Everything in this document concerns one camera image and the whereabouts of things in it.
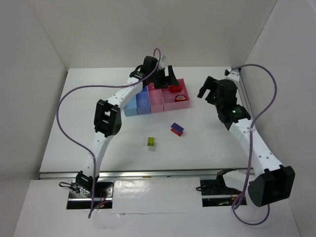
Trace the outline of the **red lego brick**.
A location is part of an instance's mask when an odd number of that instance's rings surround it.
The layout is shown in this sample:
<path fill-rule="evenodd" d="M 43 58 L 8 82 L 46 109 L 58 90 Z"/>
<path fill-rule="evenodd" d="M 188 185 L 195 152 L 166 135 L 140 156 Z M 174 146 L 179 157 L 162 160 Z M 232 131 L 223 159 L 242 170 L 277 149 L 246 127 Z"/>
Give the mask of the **red lego brick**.
<path fill-rule="evenodd" d="M 169 92 L 170 93 L 179 93 L 181 92 L 183 89 L 182 89 L 182 86 L 179 86 L 179 85 L 173 85 L 173 86 L 170 86 L 168 88 Z"/>

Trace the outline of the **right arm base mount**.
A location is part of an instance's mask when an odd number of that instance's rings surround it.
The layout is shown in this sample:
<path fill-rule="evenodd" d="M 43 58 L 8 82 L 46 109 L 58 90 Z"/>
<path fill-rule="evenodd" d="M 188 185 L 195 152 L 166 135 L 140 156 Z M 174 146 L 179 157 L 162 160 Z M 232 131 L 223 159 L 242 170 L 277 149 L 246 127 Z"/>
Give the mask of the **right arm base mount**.
<path fill-rule="evenodd" d="M 232 188 L 221 188 L 216 180 L 200 180 L 196 191 L 201 194 L 203 207 L 231 206 L 240 191 Z"/>

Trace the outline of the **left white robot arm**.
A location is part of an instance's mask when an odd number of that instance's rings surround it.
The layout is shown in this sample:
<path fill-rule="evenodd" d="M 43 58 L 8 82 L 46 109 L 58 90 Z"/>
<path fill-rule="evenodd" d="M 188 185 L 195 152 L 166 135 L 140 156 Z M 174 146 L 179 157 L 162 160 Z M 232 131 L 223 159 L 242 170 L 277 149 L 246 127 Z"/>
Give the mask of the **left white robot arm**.
<path fill-rule="evenodd" d="M 180 84 L 171 65 L 167 66 L 166 72 L 165 67 L 157 58 L 146 56 L 143 64 L 130 73 L 124 87 L 107 100 L 100 99 L 97 102 L 94 115 L 95 136 L 92 148 L 88 152 L 90 159 L 76 176 L 77 189 L 88 197 L 95 193 L 96 182 L 106 149 L 112 138 L 121 129 L 121 111 L 136 94 L 150 83 L 153 83 L 156 89 Z"/>

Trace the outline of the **red white lego piece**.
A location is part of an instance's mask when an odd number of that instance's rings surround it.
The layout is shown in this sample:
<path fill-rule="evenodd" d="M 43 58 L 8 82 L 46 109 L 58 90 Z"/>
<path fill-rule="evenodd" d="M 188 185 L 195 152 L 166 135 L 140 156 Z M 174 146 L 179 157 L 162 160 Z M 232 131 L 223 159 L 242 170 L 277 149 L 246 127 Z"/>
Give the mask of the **red white lego piece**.
<path fill-rule="evenodd" d="M 186 101 L 186 100 L 187 100 L 187 98 L 183 94 L 176 95 L 175 99 L 174 99 L 175 102 L 183 102 L 183 101 Z"/>

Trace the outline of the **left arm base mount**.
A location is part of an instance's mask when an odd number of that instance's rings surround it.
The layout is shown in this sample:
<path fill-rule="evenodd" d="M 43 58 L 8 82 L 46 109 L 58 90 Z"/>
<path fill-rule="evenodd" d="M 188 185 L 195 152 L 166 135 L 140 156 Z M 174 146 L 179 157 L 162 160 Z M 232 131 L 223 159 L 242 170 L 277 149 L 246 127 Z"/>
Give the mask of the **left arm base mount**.
<path fill-rule="evenodd" d="M 59 187 L 68 189 L 67 210 L 84 210 L 91 208 L 92 194 L 76 185 L 75 182 L 60 182 Z M 114 182 L 98 182 L 95 186 L 93 207 L 112 209 Z"/>

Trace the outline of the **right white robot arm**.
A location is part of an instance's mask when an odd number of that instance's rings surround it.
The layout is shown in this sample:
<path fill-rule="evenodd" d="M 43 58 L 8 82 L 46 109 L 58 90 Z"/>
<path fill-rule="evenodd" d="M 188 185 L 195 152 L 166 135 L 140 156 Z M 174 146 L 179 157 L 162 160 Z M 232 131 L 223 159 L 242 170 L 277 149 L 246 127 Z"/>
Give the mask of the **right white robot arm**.
<path fill-rule="evenodd" d="M 207 77 L 198 98 L 206 91 L 206 101 L 215 106 L 218 118 L 248 155 L 248 165 L 255 176 L 235 169 L 218 172 L 216 181 L 224 189 L 235 189 L 249 194 L 257 207 L 265 206 L 290 197 L 295 171 L 284 166 L 272 154 L 254 128 L 253 120 L 245 107 L 237 103 L 237 86 L 230 79 L 217 80 Z"/>

